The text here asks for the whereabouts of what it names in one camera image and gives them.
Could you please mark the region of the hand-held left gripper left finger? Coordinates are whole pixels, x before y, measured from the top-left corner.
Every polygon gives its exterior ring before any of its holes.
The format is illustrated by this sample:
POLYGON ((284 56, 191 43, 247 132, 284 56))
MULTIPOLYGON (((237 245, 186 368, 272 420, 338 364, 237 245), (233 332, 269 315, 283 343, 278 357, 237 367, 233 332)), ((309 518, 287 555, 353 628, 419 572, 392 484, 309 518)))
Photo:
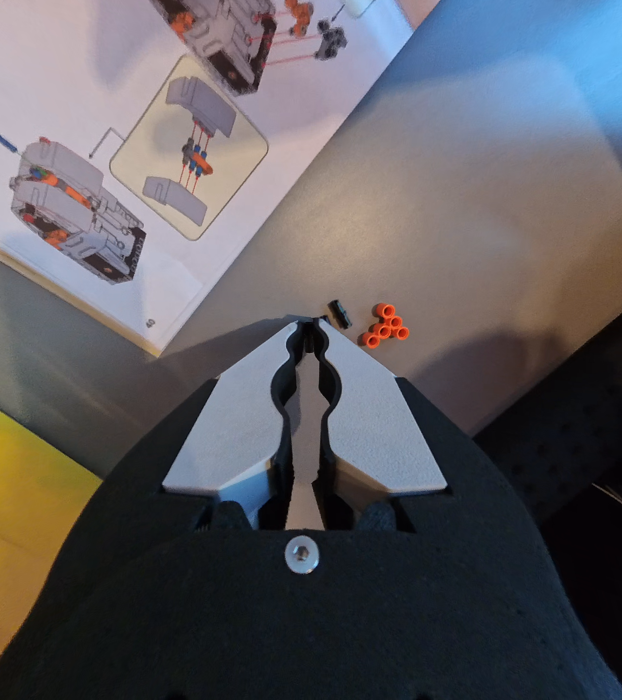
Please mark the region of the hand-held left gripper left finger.
POLYGON ((293 467, 285 402, 296 391, 299 321, 221 373, 163 480, 176 494, 234 501, 258 512, 288 504, 293 467))

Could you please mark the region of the instruction booklet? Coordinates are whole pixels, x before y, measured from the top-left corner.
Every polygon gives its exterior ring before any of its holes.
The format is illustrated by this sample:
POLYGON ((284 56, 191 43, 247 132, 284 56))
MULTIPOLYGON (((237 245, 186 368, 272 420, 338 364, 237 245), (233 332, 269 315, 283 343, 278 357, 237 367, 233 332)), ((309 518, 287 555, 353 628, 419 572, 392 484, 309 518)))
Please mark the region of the instruction booklet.
POLYGON ((413 33, 400 1, 0 1, 0 261, 160 355, 413 33))

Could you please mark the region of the yellow plastic bin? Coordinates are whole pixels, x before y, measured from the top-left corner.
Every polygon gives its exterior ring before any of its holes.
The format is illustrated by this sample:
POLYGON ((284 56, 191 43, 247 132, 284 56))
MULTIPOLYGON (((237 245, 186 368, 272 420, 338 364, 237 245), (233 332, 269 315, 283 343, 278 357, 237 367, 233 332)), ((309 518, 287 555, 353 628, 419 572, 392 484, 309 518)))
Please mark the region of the yellow plastic bin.
POLYGON ((101 482, 0 411, 0 654, 101 482))

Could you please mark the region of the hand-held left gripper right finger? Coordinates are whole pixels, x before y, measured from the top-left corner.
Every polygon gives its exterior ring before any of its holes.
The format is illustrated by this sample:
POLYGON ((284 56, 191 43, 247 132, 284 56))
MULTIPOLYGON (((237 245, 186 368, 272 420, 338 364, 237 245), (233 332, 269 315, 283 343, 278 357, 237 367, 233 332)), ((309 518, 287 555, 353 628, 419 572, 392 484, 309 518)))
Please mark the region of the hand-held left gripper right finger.
POLYGON ((353 510, 376 501, 444 491, 447 481, 409 407, 398 377, 324 319, 317 358, 330 374, 324 447, 331 493, 353 510))

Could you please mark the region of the orange bushing cluster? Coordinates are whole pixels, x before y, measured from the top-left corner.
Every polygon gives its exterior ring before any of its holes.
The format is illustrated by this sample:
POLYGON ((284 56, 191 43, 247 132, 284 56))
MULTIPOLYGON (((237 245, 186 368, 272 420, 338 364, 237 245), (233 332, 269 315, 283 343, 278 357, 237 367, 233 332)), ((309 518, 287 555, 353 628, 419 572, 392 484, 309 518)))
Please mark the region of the orange bushing cluster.
POLYGON ((403 341, 410 336, 410 329, 404 325, 403 318, 398 315, 395 305, 378 303, 373 309, 373 315, 377 321, 360 336, 360 345, 375 349, 386 339, 394 338, 403 341))

